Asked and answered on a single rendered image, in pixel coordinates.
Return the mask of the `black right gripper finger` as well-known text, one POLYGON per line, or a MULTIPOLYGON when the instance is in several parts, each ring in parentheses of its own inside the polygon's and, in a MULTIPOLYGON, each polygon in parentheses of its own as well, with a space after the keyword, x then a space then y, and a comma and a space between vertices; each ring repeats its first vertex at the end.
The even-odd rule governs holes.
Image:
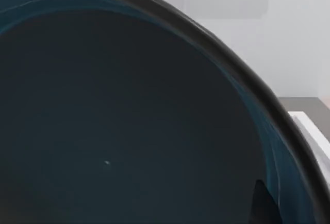
POLYGON ((282 224, 279 208, 262 180, 255 183, 249 224, 282 224))

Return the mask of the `dark blue bowl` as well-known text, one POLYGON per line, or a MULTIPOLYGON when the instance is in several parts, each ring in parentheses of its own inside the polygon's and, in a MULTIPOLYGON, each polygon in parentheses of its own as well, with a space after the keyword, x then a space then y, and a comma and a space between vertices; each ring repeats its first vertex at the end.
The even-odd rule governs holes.
POLYGON ((163 0, 0 0, 0 224, 330 224, 272 90, 163 0))

